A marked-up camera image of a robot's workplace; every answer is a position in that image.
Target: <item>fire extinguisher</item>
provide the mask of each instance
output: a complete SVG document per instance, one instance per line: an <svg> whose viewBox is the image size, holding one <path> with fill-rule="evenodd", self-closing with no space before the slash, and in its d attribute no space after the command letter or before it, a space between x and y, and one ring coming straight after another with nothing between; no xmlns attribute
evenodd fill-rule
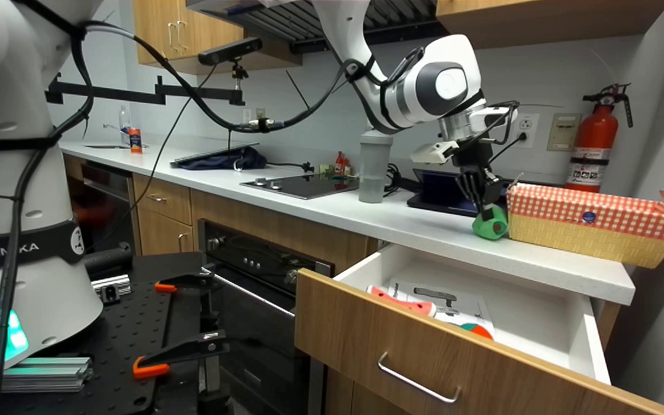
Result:
<svg viewBox="0 0 664 415"><path fill-rule="evenodd" d="M586 94L583 102L594 102L591 118L579 127L575 154L569 159L567 190L600 192L601 175L609 165L609 153L614 148L619 119L614 105L624 103L627 125L632 127L632 105L627 97L627 84L614 84L597 94Z"/></svg>

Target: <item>white countertop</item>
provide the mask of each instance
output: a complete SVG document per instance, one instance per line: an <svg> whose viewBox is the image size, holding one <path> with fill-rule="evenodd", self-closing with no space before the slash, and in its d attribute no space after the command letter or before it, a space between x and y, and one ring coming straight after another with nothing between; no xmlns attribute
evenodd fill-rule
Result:
<svg viewBox="0 0 664 415"><path fill-rule="evenodd" d="M127 150L94 150L76 141L65 141L59 148L68 154L141 175L149 175L157 159L157 148L145 148L145 154L130 154ZM383 202L360 202L357 193L353 192L307 201L242 184L251 183L253 178L297 175L300 169L171 169L171 162L177 156L214 150L223 150L223 144L208 141L205 148L165 148L154 178L360 236L371 236L393 245L429 252L487 271L499 271L619 304L630 304L635 298L635 283L621 263L544 250L514 240L480 240L470 230L470 216L412 209L405 205L410 198L409 192L397 192Z"/></svg>

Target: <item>green object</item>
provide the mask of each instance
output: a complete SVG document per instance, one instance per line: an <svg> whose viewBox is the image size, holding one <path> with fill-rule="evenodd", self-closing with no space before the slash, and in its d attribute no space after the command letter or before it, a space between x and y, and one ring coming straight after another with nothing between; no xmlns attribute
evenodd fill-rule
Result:
<svg viewBox="0 0 664 415"><path fill-rule="evenodd" d="M472 222L472 233L485 240L502 240L510 233L507 212L501 205L485 205Z"/></svg>

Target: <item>upper cabinet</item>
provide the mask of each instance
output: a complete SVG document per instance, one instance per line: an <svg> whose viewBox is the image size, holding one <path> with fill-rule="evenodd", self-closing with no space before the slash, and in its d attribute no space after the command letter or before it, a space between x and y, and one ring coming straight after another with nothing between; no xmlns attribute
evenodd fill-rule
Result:
<svg viewBox="0 0 664 415"><path fill-rule="evenodd" d="M198 72L195 55L246 36L246 31L186 10L184 0L134 0L136 35L152 44L180 72ZM157 65L138 49L141 65ZM282 41L262 40L262 51L244 55L246 69L300 65L300 57Z"/></svg>
<svg viewBox="0 0 664 415"><path fill-rule="evenodd" d="M664 0L438 0L436 16L480 49L646 32Z"/></svg>

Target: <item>basket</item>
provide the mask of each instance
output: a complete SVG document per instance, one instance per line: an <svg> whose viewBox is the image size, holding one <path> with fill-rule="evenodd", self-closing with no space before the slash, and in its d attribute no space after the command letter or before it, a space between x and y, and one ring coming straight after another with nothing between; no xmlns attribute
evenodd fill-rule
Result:
<svg viewBox="0 0 664 415"><path fill-rule="evenodd" d="M664 259L664 202L514 184L507 205L512 240L640 268Z"/></svg>

